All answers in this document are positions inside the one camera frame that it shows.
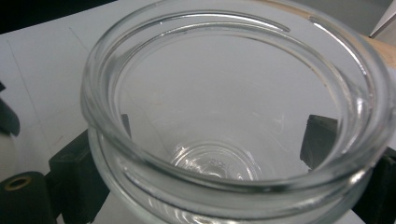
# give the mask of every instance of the wooden surface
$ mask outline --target wooden surface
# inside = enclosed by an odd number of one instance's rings
[[[376,49],[389,67],[396,68],[396,47],[368,37],[365,39]]]

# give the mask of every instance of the clear glass jar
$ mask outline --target clear glass jar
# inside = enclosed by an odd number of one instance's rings
[[[395,126],[394,84],[359,35],[292,3],[164,1],[111,27],[82,85],[96,165],[147,223],[329,223]],[[300,160],[310,114],[338,119]]]

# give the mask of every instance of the white table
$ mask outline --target white table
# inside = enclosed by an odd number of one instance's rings
[[[1,97],[21,121],[21,133],[14,138],[15,174],[46,174],[48,160],[87,129],[80,113],[79,89],[89,51],[114,22],[148,3],[119,0],[0,35],[0,80],[7,87]],[[389,70],[396,76],[396,69]],[[396,147],[396,138],[390,146]],[[94,223],[137,222],[110,193]],[[349,212],[337,223],[362,221]]]

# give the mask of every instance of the transparent glass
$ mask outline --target transparent glass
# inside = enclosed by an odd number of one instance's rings
[[[81,104],[102,177],[147,223],[329,223],[393,133],[394,93],[375,51],[312,9],[176,0],[102,36]],[[314,170],[311,114],[338,120]]]

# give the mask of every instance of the jar mouth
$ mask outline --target jar mouth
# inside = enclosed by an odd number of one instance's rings
[[[83,114],[94,129],[102,133],[105,138],[111,139],[111,144],[119,153],[130,160],[142,161],[150,169],[168,173],[176,178],[219,189],[238,190],[256,188],[293,190],[323,185],[333,182],[334,179],[344,178],[356,182],[374,166],[394,130],[395,91],[385,65],[362,38],[331,18],[291,3],[272,1],[244,3],[253,6],[263,4],[276,9],[276,13],[283,11],[293,18],[300,18],[299,20],[310,23],[310,29],[315,29],[315,32],[322,33],[333,44],[338,45],[335,47],[338,51],[324,55],[324,48],[321,47],[325,43],[312,38],[311,42],[307,42],[304,39],[304,32],[293,33],[296,29],[290,27],[290,24],[260,17],[257,12],[247,13],[250,10],[254,11],[253,9],[243,8],[241,12],[227,8],[206,9],[215,5],[210,4],[208,7],[192,10],[181,2],[156,3],[128,15],[101,37],[87,61],[81,92]],[[172,7],[172,5],[178,6],[174,13],[161,14],[162,7]],[[148,12],[153,12],[155,16],[152,17]],[[176,24],[176,28],[171,30],[157,28],[163,27],[164,22],[180,24]],[[259,39],[256,33],[251,35],[245,32],[250,30],[266,37]],[[182,41],[186,36],[188,38],[205,36],[200,32],[207,31],[216,35],[228,35],[230,31],[237,32],[239,35],[244,34],[246,38],[256,38],[261,43],[281,49],[309,67],[327,86],[337,108],[338,135],[332,153],[319,168],[307,174],[277,179],[240,181],[215,178],[180,169],[152,155],[131,140],[120,119],[121,111],[114,103],[115,95],[120,91],[118,80],[122,80],[124,76],[122,71],[130,69],[128,66],[134,68],[157,49]],[[132,48],[124,54],[118,53],[117,49],[124,47],[123,45],[128,41],[133,42],[130,44]],[[353,62],[350,65],[353,68],[349,69],[348,65],[343,67],[343,62],[339,62],[342,60],[330,58],[337,53],[346,55],[347,62]],[[116,54],[119,57],[118,61],[114,61]],[[133,61],[134,58],[136,59],[132,65],[126,63]],[[118,70],[116,75],[107,76],[106,74],[113,73],[112,69]]]

